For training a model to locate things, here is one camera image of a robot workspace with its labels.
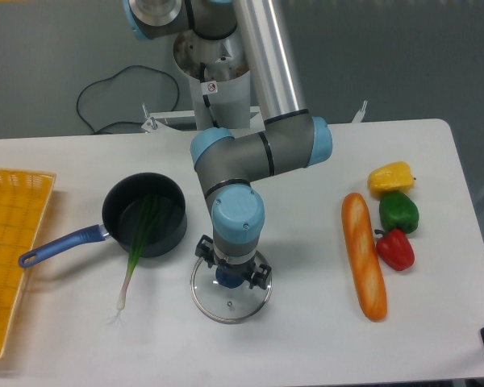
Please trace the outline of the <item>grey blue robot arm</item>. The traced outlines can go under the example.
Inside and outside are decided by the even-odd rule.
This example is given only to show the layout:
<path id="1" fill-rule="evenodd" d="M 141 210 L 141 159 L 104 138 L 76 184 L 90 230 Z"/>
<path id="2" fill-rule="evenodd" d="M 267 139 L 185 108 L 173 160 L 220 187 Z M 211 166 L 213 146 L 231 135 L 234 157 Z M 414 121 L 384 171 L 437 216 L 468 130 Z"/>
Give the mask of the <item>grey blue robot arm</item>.
<path id="1" fill-rule="evenodd" d="M 213 235 L 196 253 L 225 287 L 265 289 L 271 268 L 257 255 L 263 201 L 251 184 L 327 160 L 332 135 L 307 109 L 277 1 L 126 1 L 141 39 L 175 35 L 198 135 L 194 170 Z"/>

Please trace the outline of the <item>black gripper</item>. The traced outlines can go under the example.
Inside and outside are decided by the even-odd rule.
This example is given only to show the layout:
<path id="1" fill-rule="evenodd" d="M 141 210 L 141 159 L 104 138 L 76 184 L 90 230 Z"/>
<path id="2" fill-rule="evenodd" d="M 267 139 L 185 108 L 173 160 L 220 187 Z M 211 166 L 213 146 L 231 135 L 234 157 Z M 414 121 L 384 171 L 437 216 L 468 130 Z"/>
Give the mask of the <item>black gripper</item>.
<path id="1" fill-rule="evenodd" d="M 271 280 L 272 268 L 268 264 L 256 264 L 252 256 L 218 256 L 214 250 L 213 239 L 203 235 L 195 248 L 195 255 L 207 263 L 208 268 L 217 266 L 215 277 L 218 281 L 244 278 L 250 289 L 267 289 Z"/>

